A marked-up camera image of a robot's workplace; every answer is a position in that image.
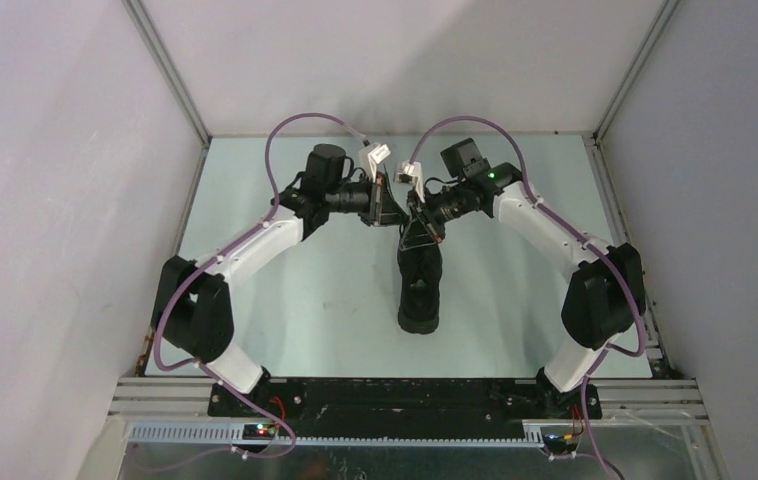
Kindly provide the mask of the black sneaker shoe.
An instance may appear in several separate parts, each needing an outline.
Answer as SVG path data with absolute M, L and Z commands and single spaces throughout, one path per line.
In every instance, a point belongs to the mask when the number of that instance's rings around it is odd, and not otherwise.
M 443 260 L 438 245 L 399 251 L 401 276 L 398 324 L 411 334 L 428 335 L 439 325 Z

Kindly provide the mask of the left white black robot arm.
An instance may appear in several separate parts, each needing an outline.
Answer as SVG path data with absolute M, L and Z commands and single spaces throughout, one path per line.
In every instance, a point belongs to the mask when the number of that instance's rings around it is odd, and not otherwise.
M 194 365 L 230 386 L 247 416 L 271 403 L 268 371 L 235 337 L 234 291 L 286 250 L 305 241 L 333 213 L 355 214 L 369 227 L 396 226 L 406 215 L 392 199 L 380 167 L 390 156 L 368 143 L 351 160 L 343 148 L 317 144 L 305 167 L 271 200 L 270 210 L 225 246 L 196 259 L 165 262 L 153 309 L 152 358 L 165 372 Z

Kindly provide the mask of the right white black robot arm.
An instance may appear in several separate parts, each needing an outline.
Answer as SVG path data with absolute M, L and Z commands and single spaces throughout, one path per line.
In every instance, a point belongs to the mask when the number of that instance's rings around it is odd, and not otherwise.
M 443 150 L 441 157 L 451 180 L 437 194 L 427 192 L 416 159 L 397 169 L 396 181 L 412 187 L 408 199 L 412 227 L 437 245 L 445 238 L 447 223 L 482 212 L 518 232 L 567 283 L 560 313 L 566 337 L 544 365 L 545 384 L 536 392 L 540 411 L 561 418 L 575 407 L 575 389 L 607 351 L 639 357 L 646 350 L 640 255 L 631 244 L 614 246 L 558 214 L 528 179 L 522 156 L 516 163 L 493 165 L 467 138 Z

